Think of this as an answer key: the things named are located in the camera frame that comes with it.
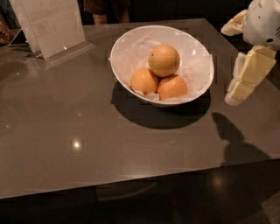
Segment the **card stand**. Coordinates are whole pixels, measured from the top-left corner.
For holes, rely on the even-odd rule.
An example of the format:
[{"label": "card stand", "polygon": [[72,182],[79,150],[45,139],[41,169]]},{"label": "card stand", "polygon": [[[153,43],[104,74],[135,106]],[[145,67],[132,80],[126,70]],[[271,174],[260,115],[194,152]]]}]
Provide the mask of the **card stand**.
[{"label": "card stand", "polygon": [[63,62],[72,57],[75,57],[76,55],[79,55],[80,53],[84,53],[87,49],[90,49],[92,46],[93,46],[92,44],[85,41],[79,45],[66,49],[63,52],[54,54],[52,57],[47,58],[46,61],[49,62],[50,64],[56,64],[59,62]]},{"label": "card stand", "polygon": [[10,0],[28,44],[38,58],[55,63],[89,44],[76,0]]}]

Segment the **tabletop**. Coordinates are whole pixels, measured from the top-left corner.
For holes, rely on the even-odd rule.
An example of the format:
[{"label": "tabletop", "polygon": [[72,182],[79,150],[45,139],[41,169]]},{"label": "tabletop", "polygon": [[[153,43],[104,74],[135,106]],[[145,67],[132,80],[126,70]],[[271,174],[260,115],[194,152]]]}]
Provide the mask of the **tabletop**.
[{"label": "tabletop", "polygon": [[[205,94],[156,108],[116,81],[111,48],[143,25],[178,28],[206,47],[215,72]],[[265,80],[228,106],[238,51],[205,19],[84,32],[93,46],[52,66],[28,47],[0,48],[0,199],[280,158],[279,90]]]}]

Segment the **white bowl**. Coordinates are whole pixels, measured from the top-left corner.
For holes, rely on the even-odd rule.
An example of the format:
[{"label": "white bowl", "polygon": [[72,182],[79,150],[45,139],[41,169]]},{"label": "white bowl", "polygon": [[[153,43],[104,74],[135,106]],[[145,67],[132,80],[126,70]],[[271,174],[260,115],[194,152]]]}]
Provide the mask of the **white bowl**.
[{"label": "white bowl", "polygon": [[[178,51],[181,61],[176,74],[187,78],[187,96],[160,101],[137,94],[130,87],[133,71],[149,67],[149,53],[158,44],[173,46]],[[162,25],[142,26],[123,34],[112,48],[110,62],[115,77],[129,92],[157,107],[170,107],[197,99],[209,89],[214,78],[214,63],[207,49],[190,34]]]}]

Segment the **white robot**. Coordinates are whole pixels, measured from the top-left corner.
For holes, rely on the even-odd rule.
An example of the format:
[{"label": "white robot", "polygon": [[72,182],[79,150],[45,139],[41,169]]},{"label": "white robot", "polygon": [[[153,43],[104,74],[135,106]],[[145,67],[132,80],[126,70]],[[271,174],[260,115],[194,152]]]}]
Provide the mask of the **white robot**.
[{"label": "white robot", "polygon": [[225,102],[238,106],[276,64],[280,50],[280,0],[253,0],[247,10],[241,11],[222,28],[221,33],[233,36],[243,33],[243,39],[253,45],[244,54],[239,52],[234,65]]}]

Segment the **dark floor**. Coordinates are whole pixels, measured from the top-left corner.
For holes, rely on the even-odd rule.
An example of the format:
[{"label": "dark floor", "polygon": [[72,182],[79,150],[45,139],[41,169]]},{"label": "dark floor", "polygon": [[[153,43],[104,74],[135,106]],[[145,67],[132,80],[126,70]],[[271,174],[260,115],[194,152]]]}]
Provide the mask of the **dark floor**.
[{"label": "dark floor", "polygon": [[279,224],[279,171],[278,159],[5,199],[0,223]]}]

